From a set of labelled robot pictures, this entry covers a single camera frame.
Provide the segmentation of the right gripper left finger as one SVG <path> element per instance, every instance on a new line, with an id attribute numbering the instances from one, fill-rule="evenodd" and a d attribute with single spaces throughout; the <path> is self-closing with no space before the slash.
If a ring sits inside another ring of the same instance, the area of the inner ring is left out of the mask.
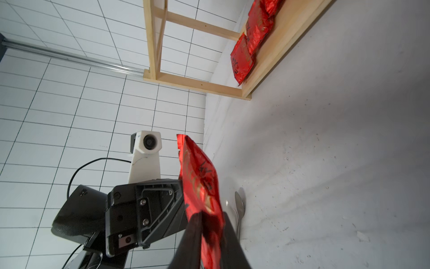
<path id="1" fill-rule="evenodd" d="M 192 215 L 168 269 L 200 269 L 202 230 L 202 213 Z"/>

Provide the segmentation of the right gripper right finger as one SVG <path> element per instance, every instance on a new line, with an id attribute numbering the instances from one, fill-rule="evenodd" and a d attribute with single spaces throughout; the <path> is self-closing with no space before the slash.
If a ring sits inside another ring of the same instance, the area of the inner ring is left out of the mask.
<path id="1" fill-rule="evenodd" d="M 238 241 L 233 226 L 226 213 L 223 213 L 225 226 L 221 239 L 221 260 L 222 269 L 251 269 L 245 257 L 243 249 Z"/>

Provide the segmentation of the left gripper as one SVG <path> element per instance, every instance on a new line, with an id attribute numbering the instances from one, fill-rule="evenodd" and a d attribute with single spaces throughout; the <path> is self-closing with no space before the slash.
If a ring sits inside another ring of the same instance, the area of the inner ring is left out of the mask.
<path id="1" fill-rule="evenodd" d="M 105 212 L 106 254 L 115 257 L 185 230 L 182 181 L 149 180 L 114 187 Z"/>

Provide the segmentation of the red tea bag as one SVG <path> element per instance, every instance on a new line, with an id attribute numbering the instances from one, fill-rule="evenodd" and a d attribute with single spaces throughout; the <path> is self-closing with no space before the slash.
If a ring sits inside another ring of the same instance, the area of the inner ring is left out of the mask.
<path id="1" fill-rule="evenodd" d="M 234 78 L 240 86 L 254 67 L 254 57 L 247 48 L 246 35 L 242 33 L 230 54 Z"/>
<path id="2" fill-rule="evenodd" d="M 209 157 L 187 135 L 177 136 L 179 179 L 183 183 L 186 214 L 202 213 L 203 235 L 201 236 L 201 259 L 206 269 L 221 267 L 221 238 L 225 226 L 219 197 L 219 184 L 216 169 Z"/>
<path id="3" fill-rule="evenodd" d="M 274 16 L 268 16 L 261 1 L 254 1 L 246 22 L 247 48 L 251 55 L 259 49 L 273 26 Z"/>
<path id="4" fill-rule="evenodd" d="M 275 16 L 280 10 L 284 3 L 284 0 L 261 0 L 261 3 L 268 16 L 272 17 Z"/>

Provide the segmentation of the wooden two-tier shelf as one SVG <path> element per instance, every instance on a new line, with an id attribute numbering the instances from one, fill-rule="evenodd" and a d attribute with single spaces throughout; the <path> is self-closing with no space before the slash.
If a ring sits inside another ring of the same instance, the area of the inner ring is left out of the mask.
<path id="1" fill-rule="evenodd" d="M 331 1 L 253 1 L 241 32 L 191 19 L 168 10 L 167 1 L 143 1 L 149 68 L 146 81 L 249 100 L 252 92 L 331 5 Z M 238 87 L 161 72 L 167 22 L 235 41 L 230 54 Z"/>

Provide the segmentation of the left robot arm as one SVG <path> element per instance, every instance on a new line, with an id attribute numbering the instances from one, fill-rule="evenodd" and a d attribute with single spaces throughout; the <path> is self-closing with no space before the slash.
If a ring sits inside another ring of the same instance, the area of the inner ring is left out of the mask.
<path id="1" fill-rule="evenodd" d="M 108 194 L 80 185 L 51 231 L 83 246 L 74 268 L 123 269 L 130 250 L 148 249 L 187 224 L 182 182 L 155 179 L 119 185 Z"/>

